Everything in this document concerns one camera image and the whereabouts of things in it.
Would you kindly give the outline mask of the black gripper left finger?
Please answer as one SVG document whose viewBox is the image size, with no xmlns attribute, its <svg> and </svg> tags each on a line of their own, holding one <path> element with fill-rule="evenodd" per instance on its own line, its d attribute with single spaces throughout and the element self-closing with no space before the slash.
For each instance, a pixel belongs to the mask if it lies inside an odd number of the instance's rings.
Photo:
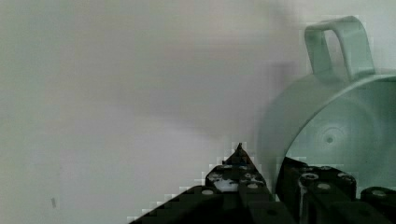
<svg viewBox="0 0 396 224">
<path fill-rule="evenodd" d="M 239 144 L 213 168 L 202 186 L 183 191 L 129 224 L 296 224 L 274 199 L 266 181 Z"/>
</svg>

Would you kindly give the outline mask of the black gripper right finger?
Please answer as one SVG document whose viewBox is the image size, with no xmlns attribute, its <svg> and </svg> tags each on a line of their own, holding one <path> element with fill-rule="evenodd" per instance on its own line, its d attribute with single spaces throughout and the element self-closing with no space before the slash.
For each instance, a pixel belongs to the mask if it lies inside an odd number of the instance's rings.
<svg viewBox="0 0 396 224">
<path fill-rule="evenodd" d="M 299 224 L 395 224 L 395 191 L 369 187 L 331 166 L 311 166 L 286 157 L 276 195 Z"/>
</svg>

